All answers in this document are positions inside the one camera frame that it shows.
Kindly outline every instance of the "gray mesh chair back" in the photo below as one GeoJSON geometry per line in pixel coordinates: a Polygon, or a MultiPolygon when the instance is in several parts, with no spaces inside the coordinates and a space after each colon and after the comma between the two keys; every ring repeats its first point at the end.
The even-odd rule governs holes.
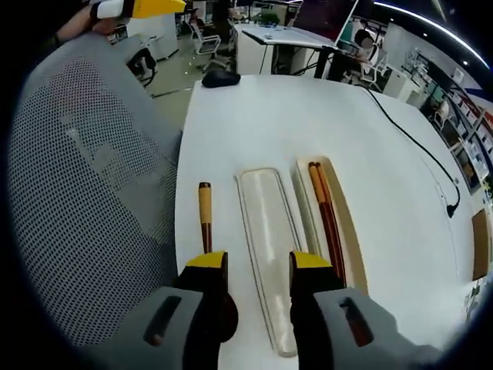
{"type": "Polygon", "coordinates": [[[101,36],[65,44],[29,76],[8,154],[25,270],[75,345],[98,344],[176,276],[181,131],[101,36]]]}

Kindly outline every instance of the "white desk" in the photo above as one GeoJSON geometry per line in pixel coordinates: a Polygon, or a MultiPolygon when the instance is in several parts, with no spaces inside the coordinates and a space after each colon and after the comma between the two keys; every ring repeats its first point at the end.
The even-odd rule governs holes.
{"type": "Polygon", "coordinates": [[[443,345],[463,307],[472,275],[471,197],[454,158],[412,106],[379,95],[384,108],[458,179],[461,204],[448,219],[455,189],[419,148],[355,86],[291,76],[242,76],[238,86],[195,85],[176,184],[178,271],[203,252],[197,187],[213,192],[213,248],[229,252],[230,293],[240,313],[221,346],[222,369],[297,369],[270,346],[250,263],[238,190],[242,170],[279,170],[293,220],[306,247],[290,168],[296,158],[325,155],[345,192],[361,246],[370,296],[417,344],[443,345]]]}
{"type": "MultiPolygon", "coordinates": [[[[316,62],[319,55],[318,50],[324,46],[335,48],[335,44],[331,40],[294,27],[277,26],[275,29],[269,29],[254,24],[238,24],[234,28],[238,35],[236,71],[242,76],[269,75],[272,66],[273,47],[275,45],[308,48],[297,53],[294,61],[296,65],[293,67],[292,72],[302,69],[310,57],[311,62],[316,62]]],[[[313,76],[313,74],[314,69],[307,71],[307,76],[313,76]]]]}

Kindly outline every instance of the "ceiling light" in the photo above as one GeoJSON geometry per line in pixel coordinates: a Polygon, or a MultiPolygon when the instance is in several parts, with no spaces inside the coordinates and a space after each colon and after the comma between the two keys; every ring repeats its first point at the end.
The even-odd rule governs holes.
{"type": "Polygon", "coordinates": [[[423,22],[426,22],[428,23],[429,25],[432,25],[434,26],[436,29],[439,29],[440,31],[442,31],[443,33],[447,34],[449,37],[451,37],[452,39],[454,39],[456,42],[458,42],[459,44],[461,44],[463,47],[465,47],[469,52],[471,52],[478,60],[481,61],[481,63],[483,63],[486,68],[490,68],[490,66],[487,64],[487,62],[479,55],[478,52],[476,52],[472,47],[470,47],[466,41],[464,41],[463,39],[459,38],[457,35],[453,34],[452,32],[450,32],[448,29],[446,29],[445,27],[442,27],[441,25],[431,21],[430,19],[428,18],[425,18],[424,16],[422,15],[419,15],[419,14],[416,14],[416,13],[413,13],[413,12],[409,12],[408,10],[405,10],[405,9],[402,9],[402,8],[398,8],[397,6],[393,6],[393,5],[389,5],[389,4],[384,4],[383,2],[375,2],[374,3],[375,5],[378,5],[378,6],[383,6],[384,8],[389,8],[389,9],[393,9],[393,10],[396,10],[398,12],[402,12],[404,14],[407,14],[407,15],[410,15],[412,17],[415,17],[417,19],[420,19],[421,21],[423,22]]]}

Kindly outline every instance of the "computer mouse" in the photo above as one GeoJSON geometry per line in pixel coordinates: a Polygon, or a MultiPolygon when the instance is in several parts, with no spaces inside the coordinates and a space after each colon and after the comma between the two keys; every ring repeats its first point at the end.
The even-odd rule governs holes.
{"type": "Polygon", "coordinates": [[[214,69],[208,72],[202,79],[202,85],[207,88],[237,85],[240,75],[236,72],[214,69]]]}

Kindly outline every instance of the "wooden chopstick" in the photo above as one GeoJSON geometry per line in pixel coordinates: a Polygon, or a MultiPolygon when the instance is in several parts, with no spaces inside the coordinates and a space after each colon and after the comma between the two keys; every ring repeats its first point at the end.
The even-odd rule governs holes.
{"type": "Polygon", "coordinates": [[[210,183],[199,183],[199,212],[203,253],[206,254],[213,251],[213,209],[210,183]]]}
{"type": "Polygon", "coordinates": [[[314,185],[315,196],[320,208],[320,215],[322,217],[325,237],[329,248],[330,262],[332,263],[336,275],[343,281],[344,286],[346,286],[346,271],[344,269],[339,230],[337,229],[327,177],[324,168],[320,163],[308,163],[308,172],[310,173],[310,178],[314,185]]]}

